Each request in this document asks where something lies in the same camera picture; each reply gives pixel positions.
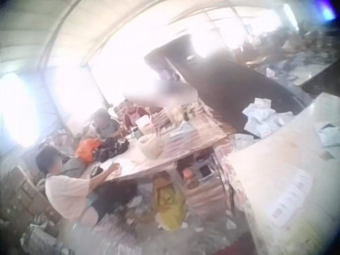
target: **person in red shirt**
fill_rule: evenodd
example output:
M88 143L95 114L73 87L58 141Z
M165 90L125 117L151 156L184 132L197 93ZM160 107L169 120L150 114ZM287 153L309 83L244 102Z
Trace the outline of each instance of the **person in red shirt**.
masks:
M134 106L130 101L125 100L126 112L124 114L124 123L126 128L136 126L136 120L144 115L149 115L142 107Z

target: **red shirt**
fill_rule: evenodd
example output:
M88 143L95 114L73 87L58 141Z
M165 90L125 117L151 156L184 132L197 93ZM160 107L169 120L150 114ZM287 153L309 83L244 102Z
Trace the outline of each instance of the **red shirt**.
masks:
M129 112L129 110L126 111L126 113L124 114L125 126L128 129L136 126L136 120L138 120L140 117L143 117L144 115L149 114L142 107L135 107L135 109L131 112Z

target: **person in white shirt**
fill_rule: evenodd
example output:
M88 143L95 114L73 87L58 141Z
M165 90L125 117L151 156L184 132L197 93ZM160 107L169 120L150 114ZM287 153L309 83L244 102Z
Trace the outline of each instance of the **person in white shirt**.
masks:
M53 206L65 219L81 222L95 231L115 238L122 244L134 244L136 233L117 218L108 213L107 203L93 202L88 204L87 196L105 179L120 168L114 163L108 170L91 179L72 178L62 175L62 159L59 151L53 146L44 146L36 157L40 171L47 175L45 191Z

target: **person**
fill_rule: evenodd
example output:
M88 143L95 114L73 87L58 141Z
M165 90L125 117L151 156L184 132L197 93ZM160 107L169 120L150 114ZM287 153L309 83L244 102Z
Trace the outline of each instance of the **person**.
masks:
M95 113L95 127L99 138L118 137L123 129L117 120L114 120L105 109L99 109Z
M124 114L124 123L126 128L129 129L135 127L136 120L144 115L149 115L142 107L136 107L128 100L125 100L124 102L126 107L126 112Z
M95 231L114 237L122 244L134 244L135 231L109 214L105 201L95 200L88 205L87 197L120 168L113 163L108 170L91 179L68 177L62 174L62 160L53 146L44 146L36 156L38 169L47 175L45 192L53 208L71 222L81 222Z

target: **orange object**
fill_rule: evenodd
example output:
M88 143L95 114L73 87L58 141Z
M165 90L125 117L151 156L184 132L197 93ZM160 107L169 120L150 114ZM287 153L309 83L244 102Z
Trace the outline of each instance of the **orange object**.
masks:
M80 142L78 149L75 151L75 155L78 156L85 164L93 162L93 150L97 149L101 145L101 141L98 138L91 138Z

